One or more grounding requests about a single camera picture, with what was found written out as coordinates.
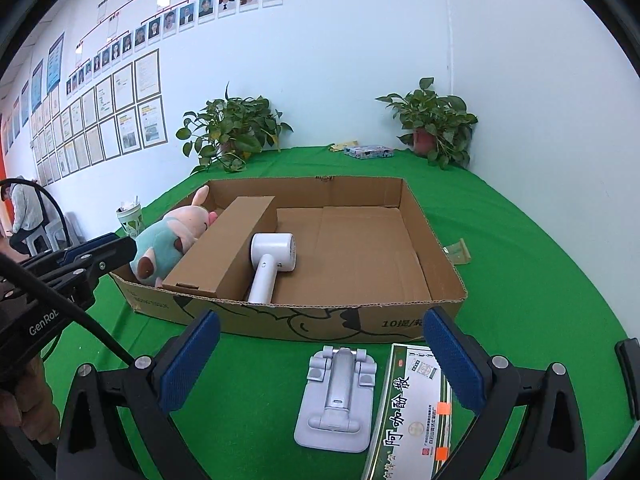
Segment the person hand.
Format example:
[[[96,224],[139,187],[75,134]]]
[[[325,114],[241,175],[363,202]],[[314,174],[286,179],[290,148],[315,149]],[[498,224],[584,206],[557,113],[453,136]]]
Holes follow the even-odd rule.
[[[14,393],[2,391],[0,422],[3,427],[21,429],[40,444],[51,443],[60,434],[60,411],[53,403],[41,356],[25,366]]]

